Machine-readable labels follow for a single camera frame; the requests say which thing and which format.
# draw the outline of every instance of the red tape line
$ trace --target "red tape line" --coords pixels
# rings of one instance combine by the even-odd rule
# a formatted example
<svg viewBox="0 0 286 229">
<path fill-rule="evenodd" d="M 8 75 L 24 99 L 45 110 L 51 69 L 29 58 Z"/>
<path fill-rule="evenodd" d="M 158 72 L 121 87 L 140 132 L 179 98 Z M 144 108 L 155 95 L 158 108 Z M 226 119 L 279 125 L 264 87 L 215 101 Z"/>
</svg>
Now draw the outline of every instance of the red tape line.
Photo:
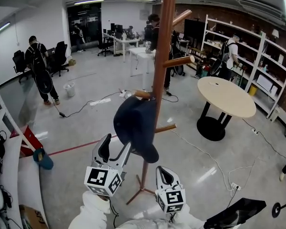
<svg viewBox="0 0 286 229">
<path fill-rule="evenodd" d="M 91 143 L 86 143 L 86 144 L 82 144 L 82 145 L 79 145 L 79 146 L 76 146 L 76 147 L 71 147 L 71 148 L 64 149 L 64 150 L 61 150 L 61 151 L 57 151 L 57 152 L 54 152 L 54 153 L 51 153 L 51 154 L 48 154 L 48 155 L 51 156 L 51 155 L 64 153 L 64 152 L 71 151 L 71 150 L 74 150 L 74 149 L 77 149 L 77 148 L 80 148 L 80 147 L 85 147 L 85 146 L 88 146 L 88 145 L 91 145 L 91 144 L 95 144 L 95 143 L 97 143 L 99 141 L 100 140 L 96 140 L 96 141 L 93 141 Z"/>
</svg>

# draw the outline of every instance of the yellow container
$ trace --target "yellow container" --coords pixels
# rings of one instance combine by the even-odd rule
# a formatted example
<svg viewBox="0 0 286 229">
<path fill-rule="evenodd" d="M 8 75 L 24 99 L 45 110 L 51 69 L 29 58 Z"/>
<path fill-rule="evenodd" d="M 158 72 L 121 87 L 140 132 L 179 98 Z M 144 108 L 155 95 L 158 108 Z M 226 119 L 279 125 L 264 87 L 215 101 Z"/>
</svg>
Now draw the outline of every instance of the yellow container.
<svg viewBox="0 0 286 229">
<path fill-rule="evenodd" d="M 256 91 L 257 91 L 257 86 L 251 85 L 249 89 L 249 95 L 254 96 L 256 94 Z"/>
</svg>

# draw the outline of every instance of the round table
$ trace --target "round table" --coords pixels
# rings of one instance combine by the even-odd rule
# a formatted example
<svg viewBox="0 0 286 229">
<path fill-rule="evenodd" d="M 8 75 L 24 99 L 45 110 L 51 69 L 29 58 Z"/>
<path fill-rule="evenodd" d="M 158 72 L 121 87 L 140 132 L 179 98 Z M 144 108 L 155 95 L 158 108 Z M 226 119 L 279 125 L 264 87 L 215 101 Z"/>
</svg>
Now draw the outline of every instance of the round table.
<svg viewBox="0 0 286 229">
<path fill-rule="evenodd" d="M 249 118 L 256 113 L 256 106 L 251 96 L 232 82 L 208 76 L 201 78 L 197 85 L 199 92 L 207 101 L 197 121 L 197 129 L 202 136 L 211 141 L 223 139 L 225 127 L 232 116 Z M 211 104 L 222 111 L 218 119 L 206 116 Z"/>
</svg>

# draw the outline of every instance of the white shelving unit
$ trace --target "white shelving unit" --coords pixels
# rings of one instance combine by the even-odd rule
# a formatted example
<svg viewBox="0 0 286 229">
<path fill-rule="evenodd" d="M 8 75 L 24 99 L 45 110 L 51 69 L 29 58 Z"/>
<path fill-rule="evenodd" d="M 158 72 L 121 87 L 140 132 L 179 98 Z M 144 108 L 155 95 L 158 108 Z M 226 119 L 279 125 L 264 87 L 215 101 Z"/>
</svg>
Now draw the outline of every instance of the white shelving unit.
<svg viewBox="0 0 286 229">
<path fill-rule="evenodd" d="M 2 174 L 0 174 L 0 185 L 3 185 L 4 189 L 12 196 L 12 207 L 7 208 L 6 215 L 3 213 L 0 214 L 3 220 L 5 220 L 5 217 L 7 216 L 8 218 L 13 219 L 19 227 L 23 229 L 19 204 L 40 211 L 43 219 L 47 222 L 41 199 L 39 167 L 35 161 L 33 161 L 32 156 L 19 159 L 22 141 L 25 141 L 28 147 L 33 151 L 35 149 L 11 117 L 1 95 L 0 105 L 2 107 L 2 109 L 0 109 L 0 131 L 4 130 L 7 134 L 7 140 L 3 144 L 5 154 L 3 157 Z M 10 132 L 2 121 L 4 115 L 7 116 L 19 136 L 9 138 Z M 6 223 L 9 224 L 11 229 L 19 229 L 19 227 L 11 220 L 6 221 Z"/>
<path fill-rule="evenodd" d="M 269 73 L 263 71 L 263 69 L 260 69 L 258 67 L 258 65 L 259 65 L 261 59 L 263 59 L 264 60 L 264 64 L 267 64 L 266 61 L 269 61 L 268 62 L 269 64 L 274 63 L 276 66 L 278 66 L 280 68 L 280 70 L 283 70 L 283 71 L 286 72 L 286 67 L 284 67 L 282 64 L 280 64 L 279 62 L 277 62 L 273 58 L 271 58 L 270 55 L 267 55 L 266 53 L 263 52 L 265 44 L 267 44 L 267 43 L 271 44 L 274 47 L 276 47 L 278 50 L 283 52 L 284 55 L 286 55 L 286 49 L 284 49 L 281 46 L 277 45 L 276 43 L 270 41 L 269 39 L 266 39 L 266 34 L 265 33 L 262 33 L 262 35 L 259 35 L 259 34 L 256 34 L 256 33 L 252 32 L 252 31 L 246 30 L 246 29 L 244 29 L 242 27 L 239 27 L 239 26 L 227 23 L 227 22 L 210 19 L 208 17 L 208 15 L 207 15 L 206 19 L 205 19 L 204 36 L 203 36 L 203 42 L 202 42 L 201 50 L 204 49 L 205 45 L 209 45 L 209 46 L 211 46 L 213 48 L 216 48 L 218 50 L 221 49 L 221 47 L 219 47 L 217 45 L 214 45 L 211 42 L 208 42 L 208 41 L 205 40 L 205 36 L 208 33 L 224 38 L 223 41 L 226 41 L 226 40 L 229 39 L 228 36 L 222 35 L 222 34 L 220 34 L 218 32 L 215 32 L 215 31 L 207 30 L 207 24 L 208 24 L 209 21 L 212 21 L 212 22 L 215 22 L 215 23 L 218 23 L 218 24 L 222 24 L 222 25 L 231 27 L 233 29 L 240 30 L 242 32 L 245 32 L 247 34 L 255 36 L 256 38 L 259 39 L 260 44 L 259 44 L 259 48 L 258 49 L 250 47 L 249 45 L 247 45 L 247 44 L 245 44 L 243 42 L 238 43 L 241 46 L 249 48 L 250 50 L 252 50 L 253 52 L 256 53 L 256 57 L 255 57 L 254 62 L 250 62 L 249 60 L 247 60 L 247 59 L 245 59 L 243 57 L 240 57 L 240 56 L 238 56 L 238 59 L 244 65 L 247 65 L 248 67 L 252 68 L 251 74 L 244 73 L 244 75 L 243 75 L 243 78 L 248 80 L 248 83 L 246 85 L 245 91 L 248 92 L 251 85 L 255 85 L 255 86 L 258 87 L 257 94 L 255 94 L 252 98 L 253 98 L 254 102 L 258 106 L 260 106 L 267 113 L 267 118 L 268 118 L 271 115 L 271 113 L 274 110 L 274 108 L 276 107 L 277 102 L 278 102 L 279 98 L 281 97 L 281 95 L 283 93 L 283 90 L 284 90 L 284 88 L 286 86 L 286 78 L 285 78 L 284 81 L 276 79 L 275 77 L 271 76 Z M 233 71 L 236 72 L 239 75 L 242 74 L 242 71 L 240 69 L 233 68 Z M 270 92 L 268 92 L 266 89 L 264 89 L 262 86 L 260 86 L 256 82 L 257 77 L 258 77 L 259 74 L 263 74 L 267 79 L 271 80 L 273 82 L 273 84 L 278 87 L 278 91 L 277 91 L 275 96 L 270 95 Z"/>
</svg>

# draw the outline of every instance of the wooden coat rack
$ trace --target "wooden coat rack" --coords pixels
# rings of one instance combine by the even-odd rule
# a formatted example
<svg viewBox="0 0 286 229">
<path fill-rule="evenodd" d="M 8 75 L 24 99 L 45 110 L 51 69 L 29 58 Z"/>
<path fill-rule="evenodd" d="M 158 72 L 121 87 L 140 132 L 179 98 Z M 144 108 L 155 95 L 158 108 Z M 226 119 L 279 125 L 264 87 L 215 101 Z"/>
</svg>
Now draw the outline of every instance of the wooden coat rack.
<svg viewBox="0 0 286 229">
<path fill-rule="evenodd" d="M 153 78 L 153 94 L 152 96 L 156 98 L 156 123 L 158 121 L 162 93 L 163 93 L 163 85 L 165 72 L 167 67 L 178 66 L 187 63 L 194 63 L 193 56 L 187 56 L 183 58 L 168 60 L 169 51 L 171 45 L 171 34 L 172 28 L 188 17 L 192 12 L 187 10 L 180 14 L 177 18 L 174 19 L 174 11 L 175 11 L 175 0 L 163 0 L 161 7 L 161 16 L 160 16 L 160 28 L 159 28 L 159 37 L 156 51 L 156 61 L 155 61 L 155 71 Z M 135 91 L 133 95 L 137 97 L 150 99 L 151 95 L 147 92 L 143 91 Z M 176 124 L 168 125 L 165 127 L 157 128 L 155 126 L 155 133 L 167 131 L 176 128 Z M 148 163 L 143 162 L 142 169 L 142 179 L 140 180 L 139 176 L 136 175 L 140 189 L 139 191 L 126 203 L 130 204 L 141 192 L 149 192 L 154 195 L 154 192 L 145 188 L 145 180 L 148 169 Z"/>
</svg>

